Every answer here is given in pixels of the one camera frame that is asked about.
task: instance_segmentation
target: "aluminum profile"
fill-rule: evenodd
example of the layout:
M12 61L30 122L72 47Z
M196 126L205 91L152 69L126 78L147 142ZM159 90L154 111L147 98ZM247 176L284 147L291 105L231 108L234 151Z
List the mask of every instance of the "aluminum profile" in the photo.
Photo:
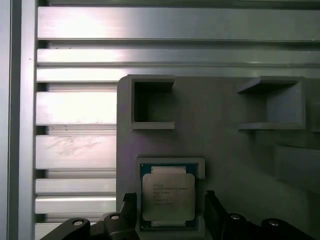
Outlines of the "aluminum profile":
M36 100L38 126L115 125L117 121L116 92L38 92Z
M37 195L87 195L116 194L115 178L79 178L79 179L37 179L35 181Z
M115 195L37 196L36 214L109 213L116 211Z
M316 10L39 7L38 38L317 41L318 22Z
M36 162L39 170L116 169L116 136L36 137Z

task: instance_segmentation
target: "metal bolt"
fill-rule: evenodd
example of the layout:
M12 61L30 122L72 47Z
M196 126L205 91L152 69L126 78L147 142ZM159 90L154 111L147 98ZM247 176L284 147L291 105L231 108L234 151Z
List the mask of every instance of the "metal bolt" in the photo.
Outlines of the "metal bolt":
M231 215L231 218L232 218L233 220L240 220L240 216L237 215L237 214L232 214L232 215Z
M278 227L279 226L279 223L277 221L275 221L275 220L269 221L269 224L274 226L274 227Z
M79 221L75 221L74 223L73 223L73 225L75 225L75 226L80 226L81 224L83 224L84 222L82 221L82 220L79 220Z

